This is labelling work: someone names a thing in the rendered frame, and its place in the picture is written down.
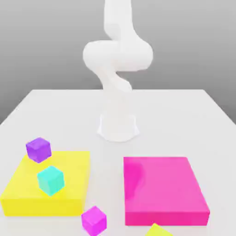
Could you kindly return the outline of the small purple cube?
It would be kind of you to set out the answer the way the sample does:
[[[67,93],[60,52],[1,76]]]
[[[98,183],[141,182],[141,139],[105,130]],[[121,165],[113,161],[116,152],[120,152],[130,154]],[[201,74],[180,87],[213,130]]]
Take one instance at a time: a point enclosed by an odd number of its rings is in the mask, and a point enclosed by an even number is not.
[[[26,144],[28,157],[36,163],[41,163],[52,156],[50,142],[38,137]]]

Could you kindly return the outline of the small turquoise cube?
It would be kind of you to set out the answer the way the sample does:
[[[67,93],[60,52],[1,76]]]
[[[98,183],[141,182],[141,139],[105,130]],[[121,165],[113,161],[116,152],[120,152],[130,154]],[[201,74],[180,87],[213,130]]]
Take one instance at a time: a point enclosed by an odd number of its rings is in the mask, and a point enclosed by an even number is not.
[[[39,188],[48,196],[53,196],[65,186],[64,174],[55,166],[49,166],[37,173],[37,181]]]

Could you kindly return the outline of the small magenta cube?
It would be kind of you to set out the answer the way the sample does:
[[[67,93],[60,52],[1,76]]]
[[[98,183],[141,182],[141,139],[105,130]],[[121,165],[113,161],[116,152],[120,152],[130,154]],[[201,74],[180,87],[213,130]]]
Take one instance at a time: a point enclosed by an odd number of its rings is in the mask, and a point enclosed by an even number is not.
[[[90,236],[98,236],[107,229],[107,217],[97,206],[81,215],[82,226]]]

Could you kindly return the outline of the small yellow-green cube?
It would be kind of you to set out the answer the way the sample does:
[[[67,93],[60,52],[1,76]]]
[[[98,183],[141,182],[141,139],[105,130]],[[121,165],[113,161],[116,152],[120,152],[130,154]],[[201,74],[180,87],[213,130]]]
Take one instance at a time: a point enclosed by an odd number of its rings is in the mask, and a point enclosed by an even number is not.
[[[145,236],[173,236],[170,232],[159,226],[158,224],[154,223]]]

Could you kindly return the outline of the large yellow box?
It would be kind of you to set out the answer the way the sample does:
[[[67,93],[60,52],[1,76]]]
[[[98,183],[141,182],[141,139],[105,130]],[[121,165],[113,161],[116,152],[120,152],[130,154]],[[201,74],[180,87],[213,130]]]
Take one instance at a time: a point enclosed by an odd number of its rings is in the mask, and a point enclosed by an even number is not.
[[[65,186],[48,196],[38,185],[37,173],[54,166],[64,174]],[[53,151],[36,163],[27,155],[0,196],[5,216],[80,216],[84,211],[90,174],[90,153]]]

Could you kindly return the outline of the large pink box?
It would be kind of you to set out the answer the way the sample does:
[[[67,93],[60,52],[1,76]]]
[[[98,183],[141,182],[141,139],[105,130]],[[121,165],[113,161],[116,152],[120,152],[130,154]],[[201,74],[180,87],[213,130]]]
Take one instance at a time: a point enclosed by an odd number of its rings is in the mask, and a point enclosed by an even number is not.
[[[186,157],[124,157],[126,226],[206,226],[210,210]]]

